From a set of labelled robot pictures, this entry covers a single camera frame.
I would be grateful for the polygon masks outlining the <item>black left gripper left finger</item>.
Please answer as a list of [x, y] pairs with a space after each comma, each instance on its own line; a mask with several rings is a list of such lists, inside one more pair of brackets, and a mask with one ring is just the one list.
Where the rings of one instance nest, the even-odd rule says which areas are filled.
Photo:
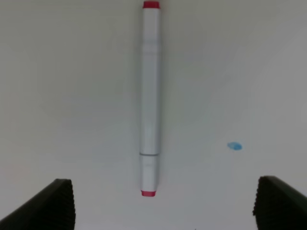
[[56, 179], [0, 220], [2, 230], [74, 230], [76, 222], [72, 181]]

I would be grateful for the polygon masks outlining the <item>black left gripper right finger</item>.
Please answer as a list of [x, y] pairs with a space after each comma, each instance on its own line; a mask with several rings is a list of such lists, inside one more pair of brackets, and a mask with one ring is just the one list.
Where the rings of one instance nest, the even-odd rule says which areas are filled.
[[262, 176], [253, 216], [259, 230], [305, 230], [307, 197], [275, 176]]

